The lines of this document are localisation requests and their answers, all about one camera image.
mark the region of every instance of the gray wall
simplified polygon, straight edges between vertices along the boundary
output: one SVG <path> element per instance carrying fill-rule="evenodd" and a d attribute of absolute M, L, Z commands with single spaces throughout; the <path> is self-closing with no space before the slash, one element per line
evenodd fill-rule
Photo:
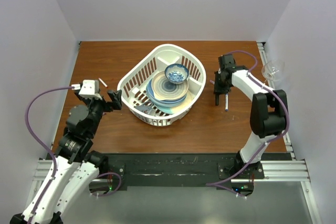
<path fill-rule="evenodd" d="M 28 102 L 69 82 L 76 40 L 56 0 L 0 0 L 0 223 L 25 208 L 43 149 L 25 128 Z M 54 137 L 65 93 L 47 95 L 30 114 L 37 135 Z"/>
<path fill-rule="evenodd" d="M 57 0 L 79 40 L 265 41 L 289 0 Z"/>
<path fill-rule="evenodd" d="M 285 61 L 290 137 L 305 158 L 325 224 L 336 223 L 336 0 L 291 0 L 268 39 L 267 54 Z"/>

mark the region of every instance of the blue and white bowl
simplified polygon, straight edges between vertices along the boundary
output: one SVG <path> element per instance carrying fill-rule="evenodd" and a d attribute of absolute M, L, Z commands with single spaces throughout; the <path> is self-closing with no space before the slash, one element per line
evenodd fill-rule
<path fill-rule="evenodd" d="M 174 84 L 181 84 L 188 76 L 188 69 L 182 64 L 171 64 L 164 70 L 164 74 L 167 79 Z"/>

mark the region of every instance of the white plastic basket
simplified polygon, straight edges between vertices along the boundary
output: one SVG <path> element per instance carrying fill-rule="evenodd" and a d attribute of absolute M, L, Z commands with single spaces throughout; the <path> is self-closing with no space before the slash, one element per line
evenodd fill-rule
<path fill-rule="evenodd" d="M 134 106 L 149 100 L 146 95 L 147 83 L 158 73 L 173 63 L 183 64 L 189 70 L 189 91 L 193 96 L 192 102 L 184 110 L 169 115 L 155 109 L 155 115 L 147 115 Z M 205 69 L 201 62 L 190 52 L 181 47 L 163 44 L 151 51 L 118 83 L 118 90 L 122 90 L 121 100 L 142 121 L 154 126 L 168 126 L 177 119 L 181 119 L 200 97 L 206 82 Z"/>

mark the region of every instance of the marker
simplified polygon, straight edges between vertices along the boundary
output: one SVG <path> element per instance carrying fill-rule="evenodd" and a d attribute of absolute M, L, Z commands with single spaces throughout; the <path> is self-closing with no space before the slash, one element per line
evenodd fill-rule
<path fill-rule="evenodd" d="M 105 86 L 105 88 L 108 87 L 107 84 L 102 79 L 98 78 L 98 80 L 101 82 L 101 84 L 103 84 Z"/>
<path fill-rule="evenodd" d="M 229 94 L 225 94 L 225 111 L 229 110 Z"/>

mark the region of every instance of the purple cable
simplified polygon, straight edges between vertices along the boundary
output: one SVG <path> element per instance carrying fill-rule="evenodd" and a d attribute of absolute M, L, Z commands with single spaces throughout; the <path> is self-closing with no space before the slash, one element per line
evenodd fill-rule
<path fill-rule="evenodd" d="M 37 97 L 35 97 L 35 98 L 28 104 L 27 109 L 26 109 L 26 112 L 25 112 L 25 123 L 26 123 L 26 126 L 27 126 L 28 131 L 29 131 L 30 134 L 33 136 L 33 138 L 35 138 L 35 140 L 36 140 L 36 141 L 37 141 L 37 142 L 38 142 L 38 143 L 39 143 L 39 144 L 40 144 L 40 145 L 41 145 L 41 146 L 48 152 L 48 154 L 49 154 L 50 157 L 52 158 L 52 163 L 53 163 L 53 165 L 54 165 L 54 169 L 52 170 L 53 173 L 51 174 L 51 177 L 54 177 L 55 174 L 56 174 L 56 169 L 57 169 L 56 158 L 55 158 L 54 154 L 52 153 L 52 151 L 48 148 L 48 146 L 47 146 L 45 143 L 42 142 L 42 140 L 35 134 L 35 132 L 33 131 L 32 127 L 30 126 L 30 123 L 29 123 L 29 110 L 30 110 L 30 107 L 31 107 L 31 106 L 33 105 L 33 103 L 35 102 L 35 100 L 36 100 L 37 98 L 39 98 L 40 96 L 42 96 L 42 95 L 44 95 L 44 94 L 46 94 L 46 93 L 53 92 L 53 91 L 57 91 L 57 90 L 66 90 L 66 89 L 72 89 L 72 88 L 73 88 L 73 87 L 62 87 L 62 88 L 57 88 L 57 89 L 50 89 L 50 90 L 48 90 L 48 91 L 45 91 L 45 92 L 39 94 Z M 34 216 L 35 211 L 36 211 L 36 209 L 37 209 L 37 207 L 38 207 L 38 204 L 41 202 L 41 200 L 42 200 L 44 194 L 46 193 L 48 187 L 50 186 L 51 181 L 52 181 L 52 179 L 50 179 L 50 180 L 47 182 L 47 184 L 46 184 L 46 186 L 43 188 L 43 190 L 42 190 L 40 196 L 39 196 L 38 199 L 36 200 L 35 205 L 34 205 L 32 211 L 30 212 L 33 216 Z M 31 224 L 32 219 L 33 219 L 33 216 L 31 216 L 31 217 L 28 219 L 27 224 Z"/>
<path fill-rule="evenodd" d="M 116 191 L 118 191 L 118 189 L 120 188 L 120 186 L 121 186 L 121 176 L 118 174 L 118 173 L 103 173 L 103 174 L 100 174 L 99 176 L 97 176 L 97 178 L 100 178 L 100 177 L 103 177 L 103 176 L 106 176 L 106 175 L 110 175 L 110 174 L 112 174 L 112 175 L 114 175 L 114 176 L 117 176 L 118 178 L 119 178 L 119 184 L 118 184 L 118 186 L 116 187 L 116 189 L 115 190 L 113 190 L 113 191 L 111 191 L 111 192 L 109 192 L 109 193 L 107 193 L 107 194 L 101 194 L 101 195 L 99 195 L 98 193 L 97 194 L 95 194 L 95 196 L 97 196 L 97 197 L 104 197 L 104 196 L 109 196 L 109 195 L 112 195 L 112 194 L 114 194 Z"/>
<path fill-rule="evenodd" d="M 284 102 L 280 99 L 280 97 L 278 97 L 272 90 L 270 90 L 270 89 L 268 89 L 267 87 L 265 87 L 264 85 L 260 84 L 260 83 L 259 83 L 259 82 L 258 82 L 258 81 L 257 81 L 251 74 L 250 74 L 250 72 L 251 72 L 251 71 L 257 66 L 257 64 L 258 64 L 258 60 L 257 60 L 257 58 L 256 58 L 254 55 L 250 54 L 249 52 L 245 52 L 245 51 L 241 51 L 241 50 L 236 50 L 236 51 L 228 52 L 227 54 L 231 54 L 231 53 L 234 53 L 234 52 L 242 52 L 242 53 L 247 54 L 247 55 L 250 55 L 250 56 L 252 56 L 252 57 L 254 58 L 254 60 L 255 60 L 255 64 L 248 70 L 248 75 L 247 75 L 248 78 L 249 78 L 252 82 L 254 82 L 256 85 L 258 85 L 259 87 L 261 87 L 262 89 L 265 89 L 267 92 L 271 93 L 271 94 L 274 96 L 274 98 L 278 100 L 278 102 L 280 103 L 282 109 L 283 109 L 284 112 L 285 112 L 286 128 L 285 128 L 285 130 L 284 130 L 281 134 L 279 134 L 279 135 L 275 136 L 274 138 L 272 138 L 272 139 L 266 141 L 266 143 L 271 143 L 271 142 L 273 142 L 273 141 L 275 141 L 275 140 L 277 140 L 277 139 L 283 137 L 283 136 L 288 132 L 288 129 L 289 129 L 289 114 L 288 114 L 288 110 L 287 110 L 287 108 L 286 108 Z M 247 168 L 247 166 L 248 166 L 249 164 L 251 164 L 252 160 L 258 155 L 258 153 L 259 153 L 263 148 L 264 148 L 264 145 L 261 145 L 261 146 L 259 147 L 259 149 L 255 152 L 255 154 L 253 154 L 253 156 L 250 158 L 250 160 L 249 160 L 249 161 L 248 161 L 248 162 L 247 162 L 247 163 L 246 163 L 246 164 L 245 164 L 239 171 L 237 171 L 234 175 L 231 175 L 230 177 L 228 177 L 228 178 L 226 178 L 226 179 L 224 179 L 224 180 L 218 181 L 218 182 L 207 183 L 206 186 L 216 186 L 216 187 L 219 187 L 219 188 L 222 188 L 222 189 L 229 190 L 229 191 L 231 191 L 231 192 L 233 192 L 233 193 L 236 194 L 237 192 L 235 192 L 235 191 L 233 191 L 233 190 L 231 190 L 231 189 L 229 189 L 229 188 L 227 188 L 227 187 L 224 187 L 224 186 L 222 186 L 222 185 L 220 185 L 220 184 L 225 183 L 225 182 L 227 182 L 227 181 L 229 181 L 229 180 L 231 180 L 231 179 L 237 177 L 240 173 L 242 173 L 242 172 Z"/>

